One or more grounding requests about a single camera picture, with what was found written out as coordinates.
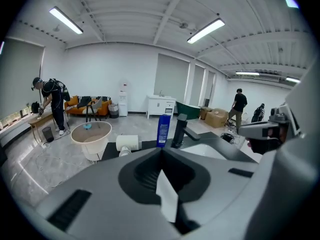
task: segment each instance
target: ceiling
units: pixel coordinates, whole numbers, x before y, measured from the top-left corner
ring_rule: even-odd
[[[49,10],[54,6],[83,34],[53,17]],[[217,18],[225,26],[187,43]],[[300,78],[319,52],[299,9],[287,7],[285,0],[29,0],[17,21],[65,42],[66,48],[112,42],[165,47],[231,78],[244,70],[263,73],[266,79],[270,74]],[[183,23],[187,28],[180,28]]]

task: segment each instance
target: floor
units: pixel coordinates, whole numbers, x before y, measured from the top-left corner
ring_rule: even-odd
[[[82,116],[68,117],[70,130],[85,122]],[[112,125],[108,137],[110,142],[115,142],[118,135],[139,135],[142,141],[157,139],[158,116],[147,119],[143,114],[129,114],[128,117],[108,118],[106,121]],[[174,116],[169,128],[168,138],[173,138],[177,125]],[[54,138],[49,144],[38,144],[32,134],[27,132],[6,149],[7,161],[1,168],[1,174],[11,193],[27,204],[35,207],[56,186],[63,183],[92,163],[84,157],[81,147],[72,142],[70,135],[59,138],[52,121],[41,127],[50,126]],[[203,120],[189,120],[188,127],[197,134],[213,132],[220,136],[230,133],[228,128],[213,128]],[[243,149],[246,145],[245,138],[237,136],[234,145]],[[256,160],[261,156],[253,154],[250,149],[247,155]]]

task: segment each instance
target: paper towel roll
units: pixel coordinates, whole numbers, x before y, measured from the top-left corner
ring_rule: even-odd
[[[122,147],[127,147],[131,151],[140,150],[142,143],[138,135],[119,135],[115,140],[116,150],[121,151]]]

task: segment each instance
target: faucet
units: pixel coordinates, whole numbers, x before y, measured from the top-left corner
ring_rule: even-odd
[[[177,120],[174,137],[171,144],[172,148],[178,149],[181,147],[185,134],[188,135],[193,141],[200,140],[200,136],[187,127],[188,122],[186,114],[180,114]]]

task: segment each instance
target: blue bottle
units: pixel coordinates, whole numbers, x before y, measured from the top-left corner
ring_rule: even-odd
[[[156,136],[156,147],[163,148],[166,145],[169,133],[171,116],[167,114],[160,115],[158,123],[158,132]]]

